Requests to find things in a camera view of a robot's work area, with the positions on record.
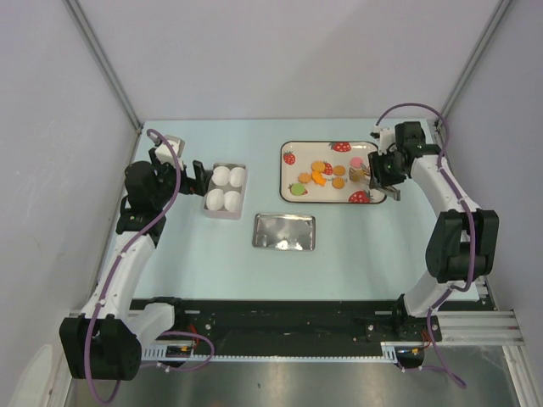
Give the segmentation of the metal tongs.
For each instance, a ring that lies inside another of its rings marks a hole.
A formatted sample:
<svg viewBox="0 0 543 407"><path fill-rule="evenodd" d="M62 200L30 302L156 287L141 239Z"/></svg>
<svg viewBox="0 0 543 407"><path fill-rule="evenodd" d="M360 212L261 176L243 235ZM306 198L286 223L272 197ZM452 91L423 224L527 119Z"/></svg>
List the metal tongs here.
<svg viewBox="0 0 543 407"><path fill-rule="evenodd" d="M349 179L354 183L361 183L369 186L371 180L371 172L369 169L354 169L349 170Z"/></svg>

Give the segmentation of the orange sandwich cookie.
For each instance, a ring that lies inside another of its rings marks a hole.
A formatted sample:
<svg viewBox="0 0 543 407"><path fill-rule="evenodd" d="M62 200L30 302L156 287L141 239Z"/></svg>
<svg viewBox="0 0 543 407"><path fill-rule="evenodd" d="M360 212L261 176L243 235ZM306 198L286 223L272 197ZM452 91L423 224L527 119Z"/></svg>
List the orange sandwich cookie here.
<svg viewBox="0 0 543 407"><path fill-rule="evenodd" d="M360 181L364 181L364 182L369 182L370 180L370 176L368 173L366 173L365 171L361 170L359 172L359 178L360 178Z"/></svg>

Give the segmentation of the brown round cookie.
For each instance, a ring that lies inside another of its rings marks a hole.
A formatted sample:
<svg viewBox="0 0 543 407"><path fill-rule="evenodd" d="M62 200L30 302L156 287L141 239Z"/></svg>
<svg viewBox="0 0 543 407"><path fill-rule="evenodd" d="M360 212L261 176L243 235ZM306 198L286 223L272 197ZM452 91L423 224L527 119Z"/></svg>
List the brown round cookie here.
<svg viewBox="0 0 543 407"><path fill-rule="evenodd" d="M345 181L343 178L336 177L336 178L333 178L332 185L336 189L341 189L344 187Z"/></svg>
<svg viewBox="0 0 543 407"><path fill-rule="evenodd" d="M333 174L335 176L343 176L345 174L345 167L337 165L333 167Z"/></svg>

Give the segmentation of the yellow round waffle cookie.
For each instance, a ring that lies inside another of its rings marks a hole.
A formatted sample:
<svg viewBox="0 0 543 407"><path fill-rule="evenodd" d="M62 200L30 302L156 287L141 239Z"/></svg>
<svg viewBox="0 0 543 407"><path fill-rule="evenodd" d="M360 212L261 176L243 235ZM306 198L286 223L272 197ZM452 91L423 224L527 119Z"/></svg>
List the yellow round waffle cookie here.
<svg viewBox="0 0 543 407"><path fill-rule="evenodd" d="M315 161L311 164L311 169L316 172L323 172L326 169L326 165L322 161Z"/></svg>

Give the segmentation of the green round cookie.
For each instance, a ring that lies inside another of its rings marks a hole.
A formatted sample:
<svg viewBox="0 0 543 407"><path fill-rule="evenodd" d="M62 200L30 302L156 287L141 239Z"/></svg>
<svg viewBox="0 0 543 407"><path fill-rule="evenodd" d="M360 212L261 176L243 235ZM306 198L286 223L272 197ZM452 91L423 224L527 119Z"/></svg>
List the green round cookie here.
<svg viewBox="0 0 543 407"><path fill-rule="evenodd" d="M305 193L305 186L304 186L302 183L293 184L293 185L290 187L290 192L291 192L294 196L303 195L303 194Z"/></svg>

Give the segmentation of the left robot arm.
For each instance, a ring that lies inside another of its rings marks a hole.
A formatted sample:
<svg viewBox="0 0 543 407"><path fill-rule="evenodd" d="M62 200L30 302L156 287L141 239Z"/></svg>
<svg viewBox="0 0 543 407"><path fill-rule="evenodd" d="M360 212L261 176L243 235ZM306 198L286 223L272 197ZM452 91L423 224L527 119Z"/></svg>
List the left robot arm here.
<svg viewBox="0 0 543 407"><path fill-rule="evenodd" d="M116 226L114 251L92 296L76 316L64 318L59 336L75 379L130 381L143 351L163 333L181 337L188 328L182 301L151 298L130 316L145 265L158 247L165 212L187 192L180 159L137 161L126 167L125 189Z"/></svg>

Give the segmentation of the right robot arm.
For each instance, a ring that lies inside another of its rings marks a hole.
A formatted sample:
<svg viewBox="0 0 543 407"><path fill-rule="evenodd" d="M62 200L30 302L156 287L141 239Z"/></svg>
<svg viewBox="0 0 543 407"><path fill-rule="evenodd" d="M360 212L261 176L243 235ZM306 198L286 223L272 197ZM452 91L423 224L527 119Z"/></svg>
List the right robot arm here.
<svg viewBox="0 0 543 407"><path fill-rule="evenodd" d="M453 292L465 293L477 278L491 273L500 220L494 210L482 209L465 193L442 147L426 141L419 123L376 125L371 136L378 149L368 155L370 187L385 192L413 180L436 215L426 270L392 311L392 332L411 340L422 330L420 318L429 318Z"/></svg>

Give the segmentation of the white paper cup near left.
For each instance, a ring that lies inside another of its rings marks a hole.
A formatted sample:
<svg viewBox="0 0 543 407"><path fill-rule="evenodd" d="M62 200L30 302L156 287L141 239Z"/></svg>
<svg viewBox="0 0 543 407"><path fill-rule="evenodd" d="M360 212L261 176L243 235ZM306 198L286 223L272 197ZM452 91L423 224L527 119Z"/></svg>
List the white paper cup near left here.
<svg viewBox="0 0 543 407"><path fill-rule="evenodd" d="M210 211L222 211L225 205L225 193L220 188L210 190L206 195L206 207Z"/></svg>

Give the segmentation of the white paper cup far right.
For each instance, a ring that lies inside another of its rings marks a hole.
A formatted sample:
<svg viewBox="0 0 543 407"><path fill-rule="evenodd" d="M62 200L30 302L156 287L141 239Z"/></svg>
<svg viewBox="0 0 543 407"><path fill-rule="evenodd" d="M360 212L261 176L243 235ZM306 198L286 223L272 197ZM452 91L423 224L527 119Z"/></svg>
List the white paper cup far right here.
<svg viewBox="0 0 543 407"><path fill-rule="evenodd" d="M230 170L229 183L234 188L241 188L246 181L246 169L235 167Z"/></svg>

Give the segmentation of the white rectangular tin box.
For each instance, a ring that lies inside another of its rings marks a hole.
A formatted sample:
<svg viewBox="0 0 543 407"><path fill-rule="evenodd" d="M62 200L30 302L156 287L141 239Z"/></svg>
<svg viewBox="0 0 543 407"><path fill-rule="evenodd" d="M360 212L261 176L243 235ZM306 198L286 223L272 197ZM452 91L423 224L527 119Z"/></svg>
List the white rectangular tin box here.
<svg viewBox="0 0 543 407"><path fill-rule="evenodd" d="M247 166L245 164L234 164L234 163L214 163L213 164L213 167L212 167L212 175L213 175L213 169L217 166L221 166L221 165L224 165L226 167L228 167L230 170L232 168L235 168L235 167L243 167L246 169L246 181L244 183L244 185L241 187L241 188L234 188L230 185L230 183L228 183L227 185L225 185L224 187L218 187L216 186L212 180L210 180L210 183L209 183L209 188L208 188L208 191L207 193L212 190L212 189L215 189L215 188L220 188L224 193L225 192L228 192L228 191L238 191L240 194L241 194L241 202L240 202L240 205L238 206L238 211L237 212L228 212L225 208L223 208L222 211L210 211L210 210L207 210L207 207L206 207L206 195L207 193L204 195L204 203L203 203L203 212L204 212L204 215L208 218L212 218L212 219L220 219L220 220L240 220L241 219L241 215L242 215L242 212L243 212L243 206L244 206L244 197L245 197L245 192L246 192L246 187L247 187L247 181L248 181L248 169L247 169Z"/></svg>

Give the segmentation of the white paper cup near right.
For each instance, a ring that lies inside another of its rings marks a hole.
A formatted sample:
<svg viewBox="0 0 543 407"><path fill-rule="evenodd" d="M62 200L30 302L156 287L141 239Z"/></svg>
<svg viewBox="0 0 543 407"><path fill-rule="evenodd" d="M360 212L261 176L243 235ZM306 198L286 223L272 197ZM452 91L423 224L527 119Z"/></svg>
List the white paper cup near right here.
<svg viewBox="0 0 543 407"><path fill-rule="evenodd" d="M241 202L241 194L238 191L224 193L224 208L228 212L237 212Z"/></svg>

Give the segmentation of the orange fish cookie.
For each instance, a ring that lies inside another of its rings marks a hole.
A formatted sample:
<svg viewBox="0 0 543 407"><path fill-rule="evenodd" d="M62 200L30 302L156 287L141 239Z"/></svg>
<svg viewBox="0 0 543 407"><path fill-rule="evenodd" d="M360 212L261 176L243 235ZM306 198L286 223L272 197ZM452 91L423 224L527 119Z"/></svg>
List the orange fish cookie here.
<svg viewBox="0 0 543 407"><path fill-rule="evenodd" d="M319 186L325 187L327 183L327 178L321 173L321 171L312 171L311 179Z"/></svg>

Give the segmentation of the strawberry print tray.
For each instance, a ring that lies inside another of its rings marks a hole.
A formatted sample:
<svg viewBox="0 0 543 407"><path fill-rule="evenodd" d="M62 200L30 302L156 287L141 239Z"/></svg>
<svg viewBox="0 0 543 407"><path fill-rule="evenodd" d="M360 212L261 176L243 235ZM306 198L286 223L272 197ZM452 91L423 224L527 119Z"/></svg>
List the strawberry print tray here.
<svg viewBox="0 0 543 407"><path fill-rule="evenodd" d="M386 196L369 186L354 183L349 179L350 160L354 157L363 159L360 169L369 169L368 154L377 151L377 146L371 142L286 142L281 148L280 195L283 200L300 204L380 204ZM311 164L322 161L326 169L322 172L327 178L325 187L317 185L313 180L302 183L305 193L294 196L290 192L293 184L301 183L298 177L302 173L313 171ZM335 176L333 167L345 167L343 176ZM332 185L333 178L343 178L345 185L336 189Z"/></svg>

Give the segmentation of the silver tin lid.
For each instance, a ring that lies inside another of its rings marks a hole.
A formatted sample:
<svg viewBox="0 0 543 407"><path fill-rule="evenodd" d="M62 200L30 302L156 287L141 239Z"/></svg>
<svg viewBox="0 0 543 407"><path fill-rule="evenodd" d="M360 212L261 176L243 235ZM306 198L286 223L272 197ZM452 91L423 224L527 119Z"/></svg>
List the silver tin lid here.
<svg viewBox="0 0 543 407"><path fill-rule="evenodd" d="M257 214L252 246L282 251L313 251L316 246L316 218L311 215Z"/></svg>

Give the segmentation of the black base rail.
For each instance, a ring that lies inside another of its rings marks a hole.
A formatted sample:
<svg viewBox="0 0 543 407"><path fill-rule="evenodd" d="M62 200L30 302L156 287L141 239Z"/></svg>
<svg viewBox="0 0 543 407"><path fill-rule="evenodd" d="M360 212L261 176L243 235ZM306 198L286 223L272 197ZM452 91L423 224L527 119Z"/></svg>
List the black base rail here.
<svg viewBox="0 0 543 407"><path fill-rule="evenodd" d="M441 340L436 316L396 327L396 301L176 301L174 329L197 333L196 354L367 356L380 343Z"/></svg>

